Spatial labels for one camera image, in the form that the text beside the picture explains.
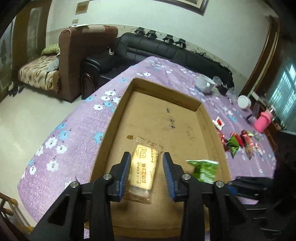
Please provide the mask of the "green snack bag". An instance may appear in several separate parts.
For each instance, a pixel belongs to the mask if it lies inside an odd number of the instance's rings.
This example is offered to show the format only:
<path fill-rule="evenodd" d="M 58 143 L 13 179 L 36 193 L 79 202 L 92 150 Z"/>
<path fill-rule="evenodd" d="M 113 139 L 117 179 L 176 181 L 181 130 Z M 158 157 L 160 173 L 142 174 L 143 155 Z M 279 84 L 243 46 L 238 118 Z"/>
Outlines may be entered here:
<path fill-rule="evenodd" d="M 192 176 L 198 181 L 214 183 L 219 162 L 211 160 L 187 160 L 186 162 L 194 167 Z"/>

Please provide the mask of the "yellow biscuit packet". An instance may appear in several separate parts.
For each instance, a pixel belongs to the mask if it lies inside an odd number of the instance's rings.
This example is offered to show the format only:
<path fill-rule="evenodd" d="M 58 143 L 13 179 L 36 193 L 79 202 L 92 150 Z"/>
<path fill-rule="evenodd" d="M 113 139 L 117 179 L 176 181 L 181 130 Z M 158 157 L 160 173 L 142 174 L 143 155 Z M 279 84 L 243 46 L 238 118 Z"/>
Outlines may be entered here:
<path fill-rule="evenodd" d="M 135 143 L 125 198 L 151 204 L 159 148 L 156 144 L 140 137 L 135 139 Z"/>

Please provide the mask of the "pink white snack bag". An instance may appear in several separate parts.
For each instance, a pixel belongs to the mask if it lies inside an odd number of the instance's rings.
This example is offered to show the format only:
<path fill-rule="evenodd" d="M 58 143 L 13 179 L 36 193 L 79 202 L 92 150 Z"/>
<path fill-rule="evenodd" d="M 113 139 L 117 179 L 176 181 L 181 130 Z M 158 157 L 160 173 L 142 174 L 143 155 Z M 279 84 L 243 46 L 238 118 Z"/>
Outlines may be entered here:
<path fill-rule="evenodd" d="M 248 159 L 251 159 L 254 156 L 254 142 L 249 133 L 245 130 L 241 131 L 240 137 L 242 138 L 243 144 L 245 146 L 245 151 L 247 153 Z"/>

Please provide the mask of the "cardboard tray box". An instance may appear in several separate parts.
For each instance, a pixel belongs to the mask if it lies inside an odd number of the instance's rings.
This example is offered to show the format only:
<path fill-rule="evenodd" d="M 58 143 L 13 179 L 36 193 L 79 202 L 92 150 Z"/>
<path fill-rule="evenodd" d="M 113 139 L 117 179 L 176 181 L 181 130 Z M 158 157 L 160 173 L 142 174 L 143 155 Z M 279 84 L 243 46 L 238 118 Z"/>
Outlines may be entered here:
<path fill-rule="evenodd" d="M 169 152 L 187 173 L 188 160 L 219 162 L 216 179 L 231 178 L 224 147 L 203 104 L 177 90 L 135 78 L 121 97 L 95 158 L 91 181 L 109 172 L 124 152 L 133 152 L 136 139 Z M 116 237 L 168 238 L 181 232 L 183 204 L 169 196 L 162 160 L 158 159 L 151 204 L 124 199 L 111 204 Z"/>

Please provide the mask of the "purple floral tablecloth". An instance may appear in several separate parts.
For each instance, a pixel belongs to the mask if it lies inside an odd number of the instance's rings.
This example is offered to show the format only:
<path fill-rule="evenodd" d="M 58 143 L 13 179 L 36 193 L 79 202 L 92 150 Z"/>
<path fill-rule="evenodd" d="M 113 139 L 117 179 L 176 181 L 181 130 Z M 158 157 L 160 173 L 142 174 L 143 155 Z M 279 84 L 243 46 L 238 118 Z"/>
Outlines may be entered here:
<path fill-rule="evenodd" d="M 95 155 L 121 96 L 131 80 L 145 80 L 184 92 L 200 100 L 210 117 L 220 117 L 226 135 L 253 131 L 243 119 L 246 111 L 226 97 L 197 90 L 197 70 L 158 57 L 149 57 L 116 75 L 86 98 L 48 136 L 29 162 L 18 184 L 21 201 L 35 221 L 40 221 L 57 197 L 74 180 L 88 182 Z"/>

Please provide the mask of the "red white snack packet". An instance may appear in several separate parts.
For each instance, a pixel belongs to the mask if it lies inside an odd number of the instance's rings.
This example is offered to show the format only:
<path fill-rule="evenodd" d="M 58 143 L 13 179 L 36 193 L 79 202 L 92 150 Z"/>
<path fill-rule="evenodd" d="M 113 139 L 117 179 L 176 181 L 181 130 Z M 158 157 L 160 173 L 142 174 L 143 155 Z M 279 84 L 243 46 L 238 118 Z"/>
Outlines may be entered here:
<path fill-rule="evenodd" d="M 222 128 L 225 126 L 225 123 L 224 123 L 224 121 L 222 121 L 222 119 L 220 118 L 220 116 L 217 116 L 217 118 L 216 118 L 215 120 L 212 120 L 212 121 L 213 121 L 215 127 L 216 127 L 219 131 L 221 131 Z"/>

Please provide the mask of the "pink knitted bottle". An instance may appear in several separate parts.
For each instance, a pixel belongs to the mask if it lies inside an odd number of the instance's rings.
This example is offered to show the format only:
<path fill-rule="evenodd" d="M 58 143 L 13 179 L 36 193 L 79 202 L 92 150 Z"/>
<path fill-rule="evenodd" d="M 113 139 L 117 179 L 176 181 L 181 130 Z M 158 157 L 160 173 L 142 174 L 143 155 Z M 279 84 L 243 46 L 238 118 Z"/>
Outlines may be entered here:
<path fill-rule="evenodd" d="M 260 113 L 260 116 L 253 124 L 253 127 L 257 132 L 263 133 L 264 130 L 270 125 L 272 119 L 273 113 L 267 109 L 266 111 Z"/>

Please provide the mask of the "black phone stand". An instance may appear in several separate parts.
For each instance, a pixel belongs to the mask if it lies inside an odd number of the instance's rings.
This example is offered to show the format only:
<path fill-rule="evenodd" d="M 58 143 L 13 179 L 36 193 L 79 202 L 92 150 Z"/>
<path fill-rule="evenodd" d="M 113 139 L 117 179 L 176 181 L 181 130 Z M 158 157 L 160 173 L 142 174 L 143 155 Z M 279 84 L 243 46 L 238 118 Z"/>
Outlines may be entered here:
<path fill-rule="evenodd" d="M 259 105 L 258 102 L 255 102 L 251 114 L 249 114 L 248 116 L 246 116 L 246 117 L 245 117 L 245 120 L 246 120 L 247 122 L 249 122 L 249 119 L 250 119 L 252 116 L 256 118 L 257 115 L 258 115 L 258 113 L 259 113 L 259 110 L 260 110 L 260 105 Z"/>

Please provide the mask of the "white round container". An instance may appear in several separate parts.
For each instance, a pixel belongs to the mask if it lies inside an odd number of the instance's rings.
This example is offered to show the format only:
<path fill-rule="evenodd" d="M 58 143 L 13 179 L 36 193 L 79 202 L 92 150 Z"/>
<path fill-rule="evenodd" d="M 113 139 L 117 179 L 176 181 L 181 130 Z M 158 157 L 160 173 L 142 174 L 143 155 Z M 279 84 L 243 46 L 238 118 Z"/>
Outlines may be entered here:
<path fill-rule="evenodd" d="M 237 99 L 237 104 L 241 109 L 247 109 L 251 107 L 251 100 L 247 96 L 241 95 Z"/>

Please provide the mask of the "white mug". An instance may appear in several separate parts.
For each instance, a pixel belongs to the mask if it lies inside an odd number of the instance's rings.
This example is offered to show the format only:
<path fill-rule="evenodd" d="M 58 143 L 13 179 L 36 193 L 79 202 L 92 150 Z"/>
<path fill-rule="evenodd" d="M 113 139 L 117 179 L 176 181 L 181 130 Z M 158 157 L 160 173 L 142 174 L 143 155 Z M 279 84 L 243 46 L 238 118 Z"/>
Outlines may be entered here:
<path fill-rule="evenodd" d="M 212 91 L 215 82 L 206 75 L 199 74 L 199 76 L 195 80 L 195 85 L 201 92 L 209 94 Z"/>

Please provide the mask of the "black small cup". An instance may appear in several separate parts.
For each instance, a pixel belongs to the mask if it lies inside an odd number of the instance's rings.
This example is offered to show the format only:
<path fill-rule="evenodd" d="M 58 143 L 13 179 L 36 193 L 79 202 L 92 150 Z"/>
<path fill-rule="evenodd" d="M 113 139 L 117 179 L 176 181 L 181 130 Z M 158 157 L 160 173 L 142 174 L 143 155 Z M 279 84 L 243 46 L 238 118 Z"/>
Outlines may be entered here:
<path fill-rule="evenodd" d="M 228 89 L 229 89 L 228 86 L 224 85 L 223 83 L 220 84 L 220 86 L 218 87 L 219 93 L 223 96 L 225 96 L 227 94 Z"/>

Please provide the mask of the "clear plastic bottle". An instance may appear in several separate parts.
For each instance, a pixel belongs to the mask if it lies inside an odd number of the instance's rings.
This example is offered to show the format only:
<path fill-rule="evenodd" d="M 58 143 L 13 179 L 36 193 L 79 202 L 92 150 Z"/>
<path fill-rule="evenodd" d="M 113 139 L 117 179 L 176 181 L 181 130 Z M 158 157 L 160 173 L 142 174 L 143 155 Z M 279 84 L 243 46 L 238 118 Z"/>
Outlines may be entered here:
<path fill-rule="evenodd" d="M 216 87 L 222 84 L 222 80 L 218 76 L 214 76 L 212 80 L 214 81 Z"/>

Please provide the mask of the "black leather sofa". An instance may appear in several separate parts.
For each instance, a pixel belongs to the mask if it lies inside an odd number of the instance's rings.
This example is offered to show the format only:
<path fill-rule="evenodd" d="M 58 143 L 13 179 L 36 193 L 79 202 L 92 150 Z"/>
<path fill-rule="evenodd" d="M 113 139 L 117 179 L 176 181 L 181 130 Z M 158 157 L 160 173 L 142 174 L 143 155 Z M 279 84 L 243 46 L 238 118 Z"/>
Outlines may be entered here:
<path fill-rule="evenodd" d="M 112 47 L 101 53 L 86 57 L 80 65 L 82 99 L 107 82 L 147 57 L 162 58 L 208 77 L 220 77 L 228 88 L 234 87 L 232 72 L 205 54 L 195 53 L 183 47 L 152 39 L 144 35 L 124 33 Z"/>

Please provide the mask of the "framed wall painting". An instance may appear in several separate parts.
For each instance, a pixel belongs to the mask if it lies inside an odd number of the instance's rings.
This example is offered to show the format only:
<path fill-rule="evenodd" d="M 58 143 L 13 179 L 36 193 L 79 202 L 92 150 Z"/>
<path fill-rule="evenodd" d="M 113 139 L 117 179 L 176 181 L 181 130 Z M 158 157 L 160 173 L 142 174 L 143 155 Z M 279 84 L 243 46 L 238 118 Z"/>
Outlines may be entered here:
<path fill-rule="evenodd" d="M 178 6 L 189 11 L 195 12 L 201 16 L 204 15 L 205 9 L 208 4 L 208 0 L 196 0 L 196 1 L 182 1 L 182 0 L 157 0 L 162 3 L 172 4 L 174 6 Z"/>

